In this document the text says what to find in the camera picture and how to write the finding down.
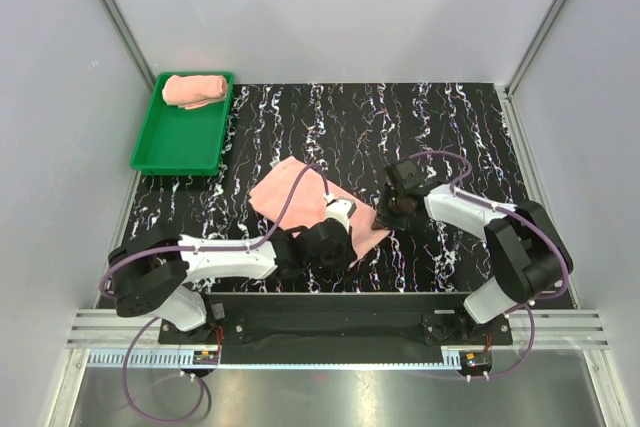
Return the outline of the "pink striped towel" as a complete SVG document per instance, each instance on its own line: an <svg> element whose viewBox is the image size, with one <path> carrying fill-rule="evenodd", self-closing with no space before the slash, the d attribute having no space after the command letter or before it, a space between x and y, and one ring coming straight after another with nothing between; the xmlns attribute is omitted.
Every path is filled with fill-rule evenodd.
<svg viewBox="0 0 640 427"><path fill-rule="evenodd" d="M221 75L171 76L162 89L162 98L169 106L194 110L223 101L229 83Z"/></svg>

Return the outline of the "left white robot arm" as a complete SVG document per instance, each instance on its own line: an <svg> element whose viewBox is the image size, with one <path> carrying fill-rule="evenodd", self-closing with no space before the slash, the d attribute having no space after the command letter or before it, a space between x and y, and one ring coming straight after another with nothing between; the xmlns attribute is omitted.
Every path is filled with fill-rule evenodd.
<svg viewBox="0 0 640 427"><path fill-rule="evenodd" d="M288 280L314 267L344 270L356 260L352 232L349 224L327 218L248 240L208 240L161 223L109 254L102 288L118 316L152 314L203 343L214 335L216 319L189 284L223 278Z"/></svg>

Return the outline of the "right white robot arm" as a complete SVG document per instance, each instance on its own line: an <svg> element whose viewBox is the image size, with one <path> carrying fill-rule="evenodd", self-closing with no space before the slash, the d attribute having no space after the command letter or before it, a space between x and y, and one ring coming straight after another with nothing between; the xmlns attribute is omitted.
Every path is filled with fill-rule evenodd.
<svg viewBox="0 0 640 427"><path fill-rule="evenodd" d="M416 156L390 164L385 171L374 230L404 230L411 218L425 216L478 238L489 253L492 277L453 314L426 327L437 341L454 336L476 343L503 314L567 290L572 259L541 204L499 203L459 188L458 179L429 178Z"/></svg>

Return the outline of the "black marble pattern mat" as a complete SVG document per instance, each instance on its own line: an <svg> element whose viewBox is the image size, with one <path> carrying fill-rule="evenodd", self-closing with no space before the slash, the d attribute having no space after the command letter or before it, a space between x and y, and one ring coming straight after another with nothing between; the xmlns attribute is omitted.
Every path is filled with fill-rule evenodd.
<svg viewBox="0 0 640 427"><path fill-rule="evenodd" d="M205 238L268 230L249 190L273 164L295 157L375 205L387 164L424 151L469 160L467 191L518 203L527 196L495 88L482 83L246 84L234 103L214 177L141 178L125 236L172 221ZM443 223L413 222L373 248L348 276L307 272L287 282L223 279L202 292L343 293L471 291L491 269L484 245Z"/></svg>

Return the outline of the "green plastic tray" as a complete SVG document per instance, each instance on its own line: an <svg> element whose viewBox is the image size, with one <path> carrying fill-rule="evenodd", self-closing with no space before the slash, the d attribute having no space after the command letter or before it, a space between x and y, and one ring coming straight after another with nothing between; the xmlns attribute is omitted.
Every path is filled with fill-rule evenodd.
<svg viewBox="0 0 640 427"><path fill-rule="evenodd" d="M166 101L166 85L177 78L222 77L220 99L187 109ZM151 176L214 176L219 171L230 110L234 74L231 72L163 72L149 101L145 120L132 153L133 170Z"/></svg>

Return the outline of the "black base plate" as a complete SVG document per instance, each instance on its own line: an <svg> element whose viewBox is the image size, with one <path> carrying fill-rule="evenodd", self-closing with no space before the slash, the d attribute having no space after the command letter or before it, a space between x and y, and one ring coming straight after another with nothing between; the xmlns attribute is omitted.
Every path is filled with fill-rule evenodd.
<svg viewBox="0 0 640 427"><path fill-rule="evenodd" d="M169 346L212 345L221 327L225 366L333 367L400 364L424 367L443 347L507 347L504 317L474 327L462 316L462 293L216 293L205 304L218 319L193 333L163 321Z"/></svg>

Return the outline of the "aluminium frame rail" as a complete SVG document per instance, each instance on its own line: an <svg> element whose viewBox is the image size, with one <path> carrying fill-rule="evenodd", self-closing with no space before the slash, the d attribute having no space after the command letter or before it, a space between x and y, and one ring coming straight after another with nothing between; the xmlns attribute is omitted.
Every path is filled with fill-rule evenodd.
<svg viewBox="0 0 640 427"><path fill-rule="evenodd" d="M537 350L607 350L608 338L595 310L534 310Z"/></svg>

